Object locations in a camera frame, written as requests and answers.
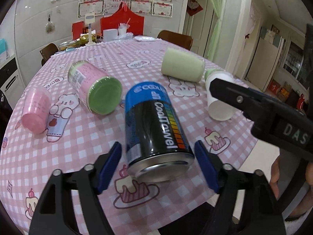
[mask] pink checkered tablecloth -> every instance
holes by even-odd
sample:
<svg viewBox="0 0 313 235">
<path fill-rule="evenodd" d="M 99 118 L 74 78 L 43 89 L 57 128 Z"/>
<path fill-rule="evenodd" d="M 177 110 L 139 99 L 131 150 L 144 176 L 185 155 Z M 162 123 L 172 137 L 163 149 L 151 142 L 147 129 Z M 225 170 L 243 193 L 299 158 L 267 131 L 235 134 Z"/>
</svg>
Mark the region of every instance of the pink checkered tablecloth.
<svg viewBox="0 0 313 235">
<path fill-rule="evenodd" d="M 237 169 L 243 164 L 257 141 L 250 133 L 252 122 L 240 111 L 225 122 L 212 120 L 207 112 L 204 79 L 194 84 L 161 74 L 167 47 L 188 52 L 163 40 L 101 43 L 54 55 L 38 71 L 13 111 L 0 153 L 0 199 L 20 229 L 29 230 L 38 198 L 53 170 L 71 172 L 94 163 L 99 155 L 109 151 L 115 141 L 125 147 L 123 101 L 108 116 L 90 113 L 73 95 L 74 90 L 67 81 L 72 62 L 89 60 L 119 79 L 123 85 L 123 99 L 136 83 L 159 82 L 167 89 L 192 147 L 197 140 L 202 140 L 207 149 L 217 153 L 223 162 Z M 207 69 L 218 67 L 208 60 L 205 62 Z M 48 88 L 53 104 L 60 105 L 64 99 L 72 100 L 69 107 L 72 114 L 66 119 L 50 115 L 47 130 L 40 135 L 32 135 L 23 129 L 20 118 L 25 94 L 37 85 Z M 138 188 L 139 185 L 127 176 L 124 164 L 122 157 L 109 188 L 99 195 L 116 235 L 146 234 L 182 217 L 214 195 L 195 160 L 183 176 L 170 182 L 144 183 L 141 185 L 145 188 L 143 194 L 137 190 L 134 197 L 125 198 L 123 188 Z M 88 234 L 78 193 L 73 191 L 72 194 L 79 230 Z"/>
</svg>

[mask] blue gripper pad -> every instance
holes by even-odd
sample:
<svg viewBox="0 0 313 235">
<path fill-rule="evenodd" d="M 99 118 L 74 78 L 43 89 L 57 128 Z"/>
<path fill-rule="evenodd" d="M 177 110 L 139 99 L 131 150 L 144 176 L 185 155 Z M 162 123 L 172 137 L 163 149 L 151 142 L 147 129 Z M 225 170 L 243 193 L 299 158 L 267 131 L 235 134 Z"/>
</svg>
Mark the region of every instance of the blue gripper pad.
<svg viewBox="0 0 313 235">
<path fill-rule="evenodd" d="M 218 174 L 223 165 L 222 161 L 217 155 L 209 153 L 201 140 L 195 143 L 194 152 L 208 187 L 218 193 Z"/>
<path fill-rule="evenodd" d="M 108 189 L 111 178 L 113 177 L 118 163 L 120 162 L 121 156 L 122 145 L 119 142 L 115 142 L 109 152 L 109 157 L 104 163 L 99 174 L 99 183 L 97 186 L 97 190 L 99 193 L 102 193 L 104 190 Z"/>
</svg>

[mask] pink cup bottom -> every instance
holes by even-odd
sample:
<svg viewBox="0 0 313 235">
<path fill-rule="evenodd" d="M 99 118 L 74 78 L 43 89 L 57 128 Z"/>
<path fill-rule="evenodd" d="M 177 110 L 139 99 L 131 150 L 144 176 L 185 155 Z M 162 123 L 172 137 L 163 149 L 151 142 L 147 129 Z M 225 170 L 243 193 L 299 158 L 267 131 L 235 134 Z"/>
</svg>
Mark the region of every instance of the pink cup bottom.
<svg viewBox="0 0 313 235">
<path fill-rule="evenodd" d="M 35 113 L 28 113 L 22 116 L 22 125 L 34 134 L 40 134 L 46 129 L 46 123 Z"/>
</svg>

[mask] blue can top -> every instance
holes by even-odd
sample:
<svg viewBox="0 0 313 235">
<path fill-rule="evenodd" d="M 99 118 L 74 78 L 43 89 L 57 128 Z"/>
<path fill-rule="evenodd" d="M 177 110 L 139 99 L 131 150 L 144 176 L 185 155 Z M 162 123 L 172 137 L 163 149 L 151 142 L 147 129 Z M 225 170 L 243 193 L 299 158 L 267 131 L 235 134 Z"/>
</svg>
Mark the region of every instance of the blue can top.
<svg viewBox="0 0 313 235">
<path fill-rule="evenodd" d="M 166 89 L 157 82 L 141 82 L 134 85 L 125 97 L 125 112 L 133 106 L 148 100 L 162 100 L 171 103 Z"/>
</svg>

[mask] green curtain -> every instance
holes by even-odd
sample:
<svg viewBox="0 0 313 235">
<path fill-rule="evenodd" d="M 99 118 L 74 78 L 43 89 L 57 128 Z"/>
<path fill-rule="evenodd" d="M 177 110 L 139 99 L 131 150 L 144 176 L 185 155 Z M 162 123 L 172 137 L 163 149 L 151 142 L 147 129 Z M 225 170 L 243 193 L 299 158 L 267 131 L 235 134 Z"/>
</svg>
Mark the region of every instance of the green curtain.
<svg viewBox="0 0 313 235">
<path fill-rule="evenodd" d="M 207 54 L 207 59 L 212 61 L 218 41 L 219 41 L 219 35 L 221 32 L 221 27 L 222 27 L 223 0 L 210 0 L 210 1 L 212 2 L 214 12 L 218 17 L 218 20 L 213 30 L 213 34 L 212 34 L 211 41 L 209 44 L 209 51 Z"/>
</svg>

